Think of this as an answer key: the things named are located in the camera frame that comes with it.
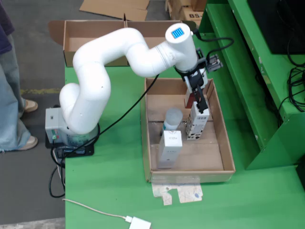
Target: green panel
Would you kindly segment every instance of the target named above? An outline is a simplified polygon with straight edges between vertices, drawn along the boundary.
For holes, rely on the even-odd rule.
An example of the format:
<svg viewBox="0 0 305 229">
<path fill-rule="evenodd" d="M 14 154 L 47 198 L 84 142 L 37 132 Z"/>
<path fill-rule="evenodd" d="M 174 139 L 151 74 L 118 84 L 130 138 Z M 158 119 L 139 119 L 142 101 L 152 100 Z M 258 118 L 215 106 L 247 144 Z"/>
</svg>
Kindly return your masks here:
<svg viewBox="0 0 305 229">
<path fill-rule="evenodd" d="M 295 164 L 305 154 L 305 113 L 292 114 L 248 169 Z"/>
<path fill-rule="evenodd" d="M 252 51 L 258 68 L 274 99 L 276 106 L 288 96 L 287 79 L 290 70 L 294 67 L 287 55 L 272 54 L 264 40 L 256 20 L 251 12 L 247 0 L 229 0 L 237 22 L 243 32 L 247 44 Z M 292 55 L 296 62 L 305 62 L 305 55 Z M 304 100 L 304 94 L 295 96 L 297 100 Z M 288 101 L 283 103 L 281 116 L 285 120 L 291 113 L 299 111 Z"/>
<path fill-rule="evenodd" d="M 208 0 L 207 3 L 212 3 L 212 4 L 226 4 L 228 3 L 228 0 Z M 199 26 L 199 32 L 200 33 L 210 33 L 213 32 L 213 28 L 211 26 L 210 20 L 208 16 L 206 15 L 206 12 L 204 12 L 201 23 Z"/>
<path fill-rule="evenodd" d="M 205 52 L 218 46 L 197 40 L 195 43 Z M 107 72 L 112 94 L 100 121 L 102 129 L 139 98 L 144 81 L 129 67 L 108 67 Z M 179 77 L 173 68 L 160 76 Z M 65 68 L 65 77 L 66 83 L 77 81 L 72 68 Z M 237 168 L 229 182 L 202 184 L 203 201 L 193 203 L 180 204 L 173 190 L 173 205 L 164 206 L 161 198 L 153 197 L 151 184 L 145 182 L 140 106 L 136 106 L 100 137 L 93 156 L 67 158 L 66 198 L 112 214 L 148 220 L 152 228 L 158 229 L 169 225 L 176 229 L 302 229 L 305 193 L 294 167 L 244 170 L 244 155 L 259 150 L 253 132 L 226 66 L 209 77 L 215 80 Z M 72 203 L 66 203 L 65 218 L 66 229 L 130 226 L 123 219 Z"/>
<path fill-rule="evenodd" d="M 255 79 L 255 69 L 228 4 L 208 4 L 207 14 L 217 37 L 231 37 L 233 46 L 223 50 L 239 97 L 243 103 L 260 149 L 264 149 L 278 129 L 277 118 L 265 104 L 265 94 Z M 228 41 L 220 41 L 224 46 Z"/>
<path fill-rule="evenodd" d="M 206 13 L 206 11 L 204 11 L 202 18 L 201 18 L 201 22 L 200 22 L 200 26 L 199 26 L 199 32 L 200 33 L 211 33 L 213 32 L 213 28 L 212 25 L 210 23 L 209 17 Z"/>
</svg>

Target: sneaker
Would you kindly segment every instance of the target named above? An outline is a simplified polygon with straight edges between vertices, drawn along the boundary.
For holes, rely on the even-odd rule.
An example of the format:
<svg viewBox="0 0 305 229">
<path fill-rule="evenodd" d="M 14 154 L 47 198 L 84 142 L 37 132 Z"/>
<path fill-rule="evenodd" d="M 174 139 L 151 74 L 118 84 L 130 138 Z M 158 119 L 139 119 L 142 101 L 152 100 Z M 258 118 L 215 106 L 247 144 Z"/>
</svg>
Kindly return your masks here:
<svg viewBox="0 0 305 229">
<path fill-rule="evenodd" d="M 36 137 L 30 136 L 26 145 L 18 150 L 28 150 L 34 148 L 38 144 L 38 139 Z"/>
<path fill-rule="evenodd" d="M 25 113 L 36 111 L 37 108 L 38 108 L 38 104 L 36 102 L 28 99 L 25 100 L 25 108 L 24 108 Z"/>
</svg>

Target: gray electronic box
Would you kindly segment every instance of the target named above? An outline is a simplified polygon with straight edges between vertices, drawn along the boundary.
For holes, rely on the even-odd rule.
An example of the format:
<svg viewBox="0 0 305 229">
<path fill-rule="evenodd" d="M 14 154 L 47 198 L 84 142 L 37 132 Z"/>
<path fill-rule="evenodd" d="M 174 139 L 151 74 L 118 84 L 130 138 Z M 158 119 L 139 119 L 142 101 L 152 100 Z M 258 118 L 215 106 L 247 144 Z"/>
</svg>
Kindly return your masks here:
<svg viewBox="0 0 305 229">
<path fill-rule="evenodd" d="M 64 121 L 60 107 L 46 109 L 45 120 L 45 130 L 50 144 L 63 143 L 66 146 L 80 146 L 98 133 L 97 126 L 85 135 L 73 133 Z"/>
</svg>

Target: concrete floor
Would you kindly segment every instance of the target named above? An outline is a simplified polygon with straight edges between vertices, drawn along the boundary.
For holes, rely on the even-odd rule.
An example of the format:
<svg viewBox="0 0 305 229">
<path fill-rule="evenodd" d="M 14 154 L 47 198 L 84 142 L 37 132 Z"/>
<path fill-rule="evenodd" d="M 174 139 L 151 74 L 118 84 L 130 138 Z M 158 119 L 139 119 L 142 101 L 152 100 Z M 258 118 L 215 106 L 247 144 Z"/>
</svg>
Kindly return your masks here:
<svg viewBox="0 0 305 229">
<path fill-rule="evenodd" d="M 64 217 L 64 203 L 49 196 L 48 181 L 54 164 L 44 147 L 45 109 L 59 103 L 64 85 L 62 47 L 49 37 L 51 20 L 110 20 L 113 18 L 79 11 L 83 0 L 2 0 L 15 26 L 13 33 L 20 66 L 23 97 L 38 102 L 38 111 L 22 118 L 39 144 L 24 152 L 0 155 L 0 225 Z M 169 20 L 163 0 L 152 0 L 146 20 Z M 57 177 L 54 193 L 62 188 Z M 0 228 L 42 228 L 31 224 Z"/>
</svg>

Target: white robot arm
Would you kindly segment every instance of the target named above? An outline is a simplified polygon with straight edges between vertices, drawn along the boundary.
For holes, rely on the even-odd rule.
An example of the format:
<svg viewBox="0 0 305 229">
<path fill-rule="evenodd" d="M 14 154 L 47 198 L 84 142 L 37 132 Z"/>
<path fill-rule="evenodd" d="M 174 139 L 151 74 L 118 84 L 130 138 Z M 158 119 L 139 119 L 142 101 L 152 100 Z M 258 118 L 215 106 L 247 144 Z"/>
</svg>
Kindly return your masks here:
<svg viewBox="0 0 305 229">
<path fill-rule="evenodd" d="M 69 83 L 60 93 L 63 118 L 69 129 L 83 135 L 96 127 L 111 92 L 105 64 L 125 55 L 132 70 L 142 77 L 156 76 L 174 65 L 179 71 L 196 65 L 196 48 L 186 24 L 169 27 L 165 38 L 149 49 L 139 31 L 125 28 L 83 45 L 73 58 L 79 85 Z"/>
</svg>

